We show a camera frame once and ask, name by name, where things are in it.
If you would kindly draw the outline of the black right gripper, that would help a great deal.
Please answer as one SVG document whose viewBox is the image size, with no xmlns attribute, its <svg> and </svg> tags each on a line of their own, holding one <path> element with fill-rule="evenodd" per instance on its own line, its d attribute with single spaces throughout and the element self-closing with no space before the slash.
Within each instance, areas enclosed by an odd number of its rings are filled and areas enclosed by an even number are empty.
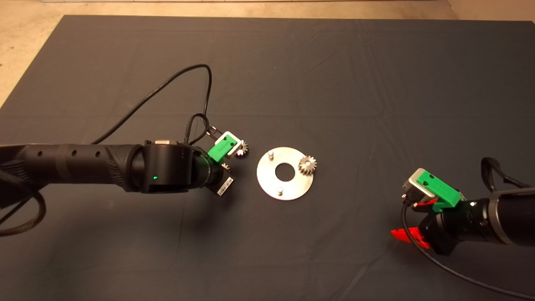
<svg viewBox="0 0 535 301">
<path fill-rule="evenodd" d="M 433 212 L 437 200 L 412 204 L 414 212 Z M 418 227 L 408 231 L 417 245 L 432 249 L 438 255 L 451 255 L 461 242 L 489 242 L 489 201 L 463 201 L 441 213 L 429 213 Z M 411 243 L 405 229 L 390 234 L 397 240 Z"/>
</svg>

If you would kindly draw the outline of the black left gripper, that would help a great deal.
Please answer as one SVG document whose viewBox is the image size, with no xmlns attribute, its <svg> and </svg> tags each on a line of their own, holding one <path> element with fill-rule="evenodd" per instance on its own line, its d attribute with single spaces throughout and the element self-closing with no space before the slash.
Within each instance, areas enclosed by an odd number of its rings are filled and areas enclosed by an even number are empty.
<svg viewBox="0 0 535 301">
<path fill-rule="evenodd" d="M 234 183 L 225 164 L 215 162 L 207 153 L 194 153 L 192 162 L 193 189 L 206 188 L 216 196 L 222 197 Z"/>
</svg>

